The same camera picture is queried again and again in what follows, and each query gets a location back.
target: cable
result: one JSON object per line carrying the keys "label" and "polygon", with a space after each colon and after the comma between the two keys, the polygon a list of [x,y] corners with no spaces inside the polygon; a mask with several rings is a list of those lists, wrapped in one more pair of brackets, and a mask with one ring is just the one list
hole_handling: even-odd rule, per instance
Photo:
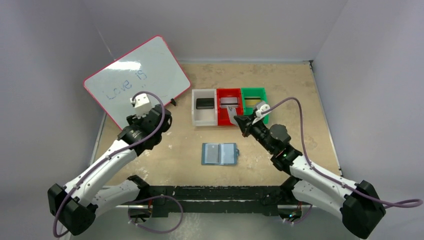
{"label": "cable", "polygon": [[292,224],[299,224],[300,222],[305,220],[305,218],[311,213],[311,210],[312,210],[312,204],[307,209],[307,212],[301,218],[299,218],[299,220],[293,221]]}
{"label": "cable", "polygon": [[297,212],[299,210],[302,211],[302,202],[301,201],[299,201],[299,203],[297,204],[295,212]]}
{"label": "cable", "polygon": [[314,167],[314,165],[312,165],[311,160],[309,160],[308,153],[306,152],[305,138],[304,138],[304,123],[303,123],[302,106],[301,106],[301,103],[299,102],[299,100],[298,100],[297,98],[293,97],[293,96],[288,97],[288,98],[286,98],[286,99],[284,99],[284,100],[280,101],[280,102],[279,102],[279,103],[277,103],[276,105],[272,106],[270,109],[268,109],[268,110],[264,111],[263,113],[264,113],[264,114],[266,114],[266,113],[271,112],[271,111],[272,111],[272,110],[274,110],[276,107],[278,107],[278,106],[280,106],[281,104],[283,104],[283,103],[287,102],[288,100],[294,100],[294,101],[296,101],[297,105],[299,106],[299,115],[300,115],[300,139],[301,139],[301,142],[302,142],[303,153],[304,153],[304,155],[305,155],[305,158],[306,158],[307,163],[309,164],[309,166],[310,166],[310,167],[311,167],[311,168],[312,168],[312,169],[313,169],[313,170],[314,170],[317,174],[321,175],[322,177],[324,177],[324,178],[326,178],[326,179],[328,179],[328,180],[330,180],[330,181],[333,181],[333,182],[335,182],[335,183],[337,183],[337,184],[341,185],[343,188],[347,188],[347,189],[351,190],[352,192],[354,192],[354,193],[356,193],[356,194],[360,195],[361,197],[364,197],[364,198],[366,198],[366,199],[369,199],[369,200],[374,201],[374,202],[379,203],[379,204],[384,204],[384,205],[386,205],[386,206],[384,206],[384,208],[385,208],[385,209],[388,209],[388,208],[391,208],[391,207],[396,207],[396,208],[416,208],[416,207],[418,207],[418,206],[420,206],[420,205],[422,205],[422,204],[423,204],[423,200],[421,200],[421,199],[408,199],[408,200],[398,201],[398,202],[395,202],[395,203],[388,202],[388,201],[383,201],[383,200],[380,200],[380,199],[378,199],[378,198],[375,198],[375,197],[372,197],[372,196],[366,195],[366,194],[364,194],[364,193],[362,193],[362,192],[360,192],[360,191],[356,190],[355,188],[353,188],[353,187],[351,187],[351,186],[349,186],[349,185],[347,185],[347,184],[344,184],[343,182],[341,182],[341,181],[339,181],[339,180],[337,180],[337,179],[335,179],[335,178],[333,178],[333,177],[331,177],[331,176],[328,176],[328,175],[326,175],[326,174],[324,174],[324,173],[320,172],[318,169],[316,169],[316,168]]}
{"label": "cable", "polygon": [[96,163],[95,163],[95,165],[89,170],[89,171],[87,171],[87,173],[85,174],[85,175],[83,175],[83,176],[81,176],[81,178],[79,179],[79,181],[75,184],[75,186],[68,192],[68,194],[65,196],[65,198],[63,199],[63,201],[60,203],[60,206],[59,206],[59,208],[57,209],[57,212],[56,212],[56,215],[54,216],[54,221],[53,221],[53,235],[54,235],[54,237],[55,238],[61,238],[61,237],[63,237],[64,235],[66,235],[68,232],[69,232],[69,230],[66,230],[65,232],[63,232],[63,233],[61,233],[61,234],[58,234],[58,221],[59,221],[59,216],[61,215],[61,213],[62,213],[62,210],[63,210],[63,208],[64,208],[64,206],[65,206],[65,203],[69,200],[69,198],[72,196],[72,194],[74,194],[74,192],[75,192],[75,190],[77,190],[77,188],[84,182],[84,180],[88,177],[88,176],[90,176],[90,174],[92,174],[95,170],[97,170],[97,168],[99,167],[99,166],[101,166],[103,163],[105,163],[109,158],[111,158],[111,157],[113,157],[113,156],[115,156],[116,154],[118,154],[118,153],[121,153],[121,152],[123,152],[123,151],[125,151],[125,150],[128,150],[128,149],[131,149],[131,148],[133,148],[133,147],[135,147],[135,146],[137,146],[137,145],[139,145],[139,144],[142,144],[142,143],[144,143],[145,141],[147,141],[149,138],[151,138],[153,135],[155,135],[158,131],[159,131],[159,129],[161,128],[161,126],[162,126],[162,124],[164,123],[164,120],[165,120],[165,106],[164,106],[164,103],[161,101],[161,99],[157,96],[157,95],[155,95],[155,94],[153,94],[153,93],[151,93],[151,92],[148,92],[148,91],[139,91],[139,92],[137,92],[133,97],[132,97],[132,100],[134,101],[134,99],[138,96],[138,95],[140,95],[140,94],[147,94],[147,95],[150,95],[150,96],[152,96],[152,97],[154,97],[157,101],[159,101],[159,104],[160,104],[160,108],[161,108],[161,110],[162,110],[162,117],[160,118],[160,122],[159,122],[159,124],[157,125],[157,127],[149,134],[149,135],[147,135],[145,138],[143,138],[143,139],[141,139],[140,141],[138,141],[138,142],[135,142],[135,143],[133,143],[133,144],[131,144],[131,145],[128,145],[128,146],[126,146],[126,147],[123,147],[123,148],[121,148],[121,149],[118,149],[118,150],[116,150],[116,151],[114,151],[114,152],[112,152],[111,154],[109,154],[108,156],[106,156],[105,158],[103,158],[102,160],[99,160],[99,161],[96,161]]}
{"label": "cable", "polygon": [[147,231],[149,231],[149,232],[151,232],[151,233],[154,233],[154,234],[167,234],[167,233],[170,233],[170,232],[174,231],[175,229],[177,229],[177,228],[180,226],[181,222],[183,221],[183,216],[184,216],[183,206],[181,206],[181,203],[179,203],[177,199],[175,199],[175,198],[173,198],[173,197],[171,197],[171,196],[167,196],[167,195],[159,195],[159,196],[152,196],[152,197],[149,197],[149,198],[146,198],[146,199],[143,199],[143,200],[131,201],[131,202],[129,202],[129,203],[130,203],[130,204],[139,204],[139,203],[146,202],[146,201],[149,201],[149,200],[153,200],[153,199],[161,199],[161,198],[170,199],[170,200],[172,200],[172,201],[176,202],[176,204],[177,204],[177,205],[178,205],[178,207],[179,207],[179,210],[180,210],[180,212],[181,212],[181,215],[180,215],[180,217],[179,217],[179,221],[178,221],[178,223],[177,223],[177,224],[176,224],[173,228],[171,228],[171,229],[169,229],[169,230],[165,230],[165,231],[161,231],[161,230],[154,230],[154,229],[148,228],[148,227],[146,227],[146,226],[143,226],[143,225],[141,225],[141,224],[138,224],[138,223],[134,222],[134,221],[131,219],[131,214],[130,214],[130,212],[129,212],[129,211],[128,211],[128,218],[129,218],[129,222],[128,222],[128,223],[132,223],[132,224],[134,224],[135,226],[137,226],[137,227],[139,227],[139,228],[142,228],[142,229],[144,229],[144,230],[147,230]]}

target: plastic container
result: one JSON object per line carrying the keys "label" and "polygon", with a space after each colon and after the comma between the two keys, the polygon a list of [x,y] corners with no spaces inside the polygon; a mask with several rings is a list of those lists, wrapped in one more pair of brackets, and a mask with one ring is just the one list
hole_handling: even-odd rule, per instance
{"label": "plastic container", "polygon": [[218,126],[234,126],[228,116],[227,104],[235,108],[238,115],[243,115],[242,91],[240,88],[218,88],[216,89],[216,105],[218,106]]}
{"label": "plastic container", "polygon": [[[241,100],[243,103],[243,114],[251,115],[253,113],[254,106],[252,104],[247,104],[252,102],[249,98],[260,98],[259,101],[265,101],[268,103],[267,93],[263,87],[243,87],[241,89]],[[263,123],[267,124],[269,121],[269,115],[263,118]]]}
{"label": "plastic container", "polygon": [[[197,99],[214,99],[213,109],[196,109]],[[191,120],[193,126],[217,126],[218,107],[216,89],[193,89],[191,90]]]}

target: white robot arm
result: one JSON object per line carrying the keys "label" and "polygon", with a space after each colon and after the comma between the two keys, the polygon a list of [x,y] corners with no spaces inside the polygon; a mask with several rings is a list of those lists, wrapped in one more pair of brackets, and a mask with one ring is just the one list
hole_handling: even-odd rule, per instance
{"label": "white robot arm", "polygon": [[145,92],[131,99],[134,115],[129,126],[117,136],[110,148],[89,168],[64,186],[54,184],[48,191],[50,212],[55,216],[53,233],[60,221],[73,235],[84,232],[109,209],[136,199],[139,186],[128,179],[122,184],[102,189],[122,167],[136,159],[144,150],[160,143],[161,134],[172,124],[171,113],[160,104],[152,108]]}
{"label": "white robot arm", "polygon": [[[299,106],[303,153],[290,145],[291,137],[285,126],[274,124],[268,129],[261,121],[288,100],[296,101]],[[382,201],[369,182],[363,180],[357,183],[312,162],[308,158],[303,138],[302,107],[295,97],[288,97],[273,107],[264,101],[260,102],[252,115],[234,115],[232,109],[228,109],[228,114],[234,118],[233,124],[239,126],[244,137],[252,135],[272,155],[273,165],[290,175],[281,185],[287,194],[333,214],[351,233],[361,239],[368,238],[386,214],[386,208],[413,208],[423,204],[421,199],[397,203]]]}

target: black metal base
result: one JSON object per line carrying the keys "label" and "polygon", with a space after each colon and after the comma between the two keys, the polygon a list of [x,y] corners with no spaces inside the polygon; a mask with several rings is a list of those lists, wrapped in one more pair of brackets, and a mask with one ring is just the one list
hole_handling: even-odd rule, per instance
{"label": "black metal base", "polygon": [[[175,198],[185,213],[255,213],[264,216],[280,216],[278,205],[298,205],[282,186],[149,186],[138,176],[128,178],[140,188],[136,200],[166,195]],[[155,199],[153,218],[179,213],[176,203],[167,198]]]}

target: table surface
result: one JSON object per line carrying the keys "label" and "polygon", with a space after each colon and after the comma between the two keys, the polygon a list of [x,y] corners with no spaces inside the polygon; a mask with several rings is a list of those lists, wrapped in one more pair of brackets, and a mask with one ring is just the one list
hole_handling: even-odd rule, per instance
{"label": "table surface", "polygon": [[[305,143],[308,156],[320,166],[340,174],[330,132],[322,110],[312,71],[308,64],[182,64],[192,89],[259,88],[266,90],[270,106],[287,97],[302,104]],[[253,138],[244,138],[236,126],[194,127],[192,91],[168,105],[172,126],[162,134],[153,150],[144,151],[123,167],[108,183],[120,184],[139,175],[150,185],[180,186],[272,186],[281,185],[288,175],[278,171],[271,156]],[[302,151],[299,109],[290,100],[269,115],[268,127],[282,124],[290,143]],[[109,116],[104,121],[95,158],[99,158],[117,138],[120,129]],[[202,143],[236,143],[240,150],[234,166],[201,165]]]}
{"label": "table surface", "polygon": [[[148,219],[143,226],[168,230],[179,213]],[[358,240],[342,221],[315,207],[301,224],[282,224],[279,216],[237,213],[184,213],[181,225],[168,234],[157,234],[128,224],[128,209],[114,208],[97,217],[82,234],[71,240]]]}

